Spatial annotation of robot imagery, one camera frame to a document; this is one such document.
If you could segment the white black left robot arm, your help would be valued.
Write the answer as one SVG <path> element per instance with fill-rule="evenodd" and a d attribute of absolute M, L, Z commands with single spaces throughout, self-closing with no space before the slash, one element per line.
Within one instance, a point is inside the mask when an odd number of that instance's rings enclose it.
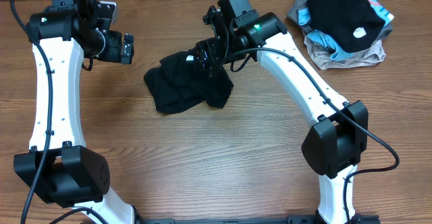
<path fill-rule="evenodd" d="M 95 223 L 139 223 L 140 215 L 110 184 L 102 155 L 88 149 L 80 119 L 80 74 L 94 61 L 130 64 L 134 37 L 113 31 L 117 5 L 51 0 L 22 28 L 36 62 L 36 115 L 28 152 L 14 157 L 29 194 L 83 213 Z"/>

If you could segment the dark teal t-shirt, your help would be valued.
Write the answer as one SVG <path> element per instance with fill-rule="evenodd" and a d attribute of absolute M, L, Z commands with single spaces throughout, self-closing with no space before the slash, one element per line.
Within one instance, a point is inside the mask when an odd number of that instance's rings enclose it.
<path fill-rule="evenodd" d="M 234 84 L 225 70 L 212 78 L 195 71 L 193 61 L 188 60 L 194 53 L 190 49 L 169 55 L 143 76 L 158 112 L 181 113 L 203 101 L 210 107 L 225 106 Z"/>

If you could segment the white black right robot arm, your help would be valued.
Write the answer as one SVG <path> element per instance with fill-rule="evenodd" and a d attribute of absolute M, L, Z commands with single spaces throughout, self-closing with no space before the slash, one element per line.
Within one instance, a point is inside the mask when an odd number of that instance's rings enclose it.
<path fill-rule="evenodd" d="M 320 77 L 274 13 L 259 15 L 249 0 L 219 0 L 202 20 L 215 35 L 195 46 L 198 71 L 214 77 L 226 63 L 253 58 L 277 78 L 309 126 L 301 150 L 319 176 L 320 203 L 315 215 L 288 221 L 365 223 L 352 199 L 353 174 L 367 147 L 366 107 L 349 103 Z"/>

